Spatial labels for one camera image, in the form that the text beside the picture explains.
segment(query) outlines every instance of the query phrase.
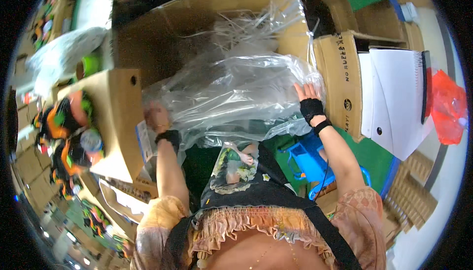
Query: black lace wristband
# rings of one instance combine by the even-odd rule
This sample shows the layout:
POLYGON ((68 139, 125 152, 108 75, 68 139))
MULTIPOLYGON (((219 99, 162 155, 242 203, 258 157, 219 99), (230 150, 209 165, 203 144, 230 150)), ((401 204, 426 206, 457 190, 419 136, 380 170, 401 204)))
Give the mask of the black lace wristband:
POLYGON ((177 155, 177 151, 179 150, 179 144, 181 142, 181 138, 179 136, 179 131, 177 130, 168 130, 166 132, 163 132, 159 135, 157 135, 156 140, 154 141, 157 145, 157 143, 165 139, 166 141, 170 142, 173 145, 174 152, 177 155))
POLYGON ((319 124, 317 124, 316 127, 314 127, 314 133, 316 134, 317 137, 319 137, 319 133, 321 130, 323 130, 325 127, 327 126, 331 126, 332 123, 330 122, 329 119, 326 119, 322 122, 320 122, 319 124))
POLYGON ((304 116, 307 124, 314 116, 324 115, 322 101, 317 99, 305 99, 300 102, 300 112, 304 116))

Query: black cable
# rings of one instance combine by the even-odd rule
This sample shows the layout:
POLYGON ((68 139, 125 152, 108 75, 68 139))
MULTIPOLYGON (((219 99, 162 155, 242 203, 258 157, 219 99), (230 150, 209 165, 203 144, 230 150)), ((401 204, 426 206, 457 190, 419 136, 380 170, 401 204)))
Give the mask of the black cable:
POLYGON ((325 168, 325 176, 323 176, 322 187, 320 187, 320 190, 319 190, 319 192, 317 193, 317 196, 316 196, 316 198, 314 199, 314 201, 317 200, 317 198, 318 198, 319 195, 320 195, 320 192, 322 192, 323 184, 325 184, 325 179, 327 178, 327 172, 328 172, 328 159, 327 159, 327 167, 325 168))

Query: orange plastic bag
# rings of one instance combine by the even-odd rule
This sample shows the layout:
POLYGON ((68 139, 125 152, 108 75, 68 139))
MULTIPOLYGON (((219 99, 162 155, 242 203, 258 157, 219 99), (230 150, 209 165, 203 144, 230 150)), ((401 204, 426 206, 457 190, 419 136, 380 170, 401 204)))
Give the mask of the orange plastic bag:
POLYGON ((432 119, 442 144, 459 144, 468 123, 465 89, 438 70, 432 77, 432 119))

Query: bracelet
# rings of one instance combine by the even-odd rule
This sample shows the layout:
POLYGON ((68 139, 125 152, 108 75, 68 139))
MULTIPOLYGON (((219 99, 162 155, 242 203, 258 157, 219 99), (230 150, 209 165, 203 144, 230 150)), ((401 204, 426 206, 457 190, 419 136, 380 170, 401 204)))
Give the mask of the bracelet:
POLYGON ((319 124, 317 124, 317 126, 314 127, 314 133, 316 134, 317 137, 319 137, 319 133, 321 130, 323 130, 325 127, 327 126, 331 126, 332 123, 330 122, 330 120, 327 118, 325 119, 324 121, 320 122, 319 124))
POLYGON ((167 130, 161 134, 158 134, 154 142, 157 145, 157 143, 162 139, 170 142, 173 145, 174 152, 177 154, 177 151, 179 150, 179 143, 181 141, 181 138, 179 137, 179 131, 167 130))

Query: ceiling light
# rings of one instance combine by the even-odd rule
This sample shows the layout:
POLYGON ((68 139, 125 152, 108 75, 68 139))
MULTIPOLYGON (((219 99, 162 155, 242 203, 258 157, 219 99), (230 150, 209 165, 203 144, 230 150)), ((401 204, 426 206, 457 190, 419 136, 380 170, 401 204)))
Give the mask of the ceiling light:
POLYGON ((74 235, 72 235, 69 231, 66 233, 67 237, 69 237, 69 239, 72 240, 72 242, 76 242, 77 239, 74 237, 74 235))

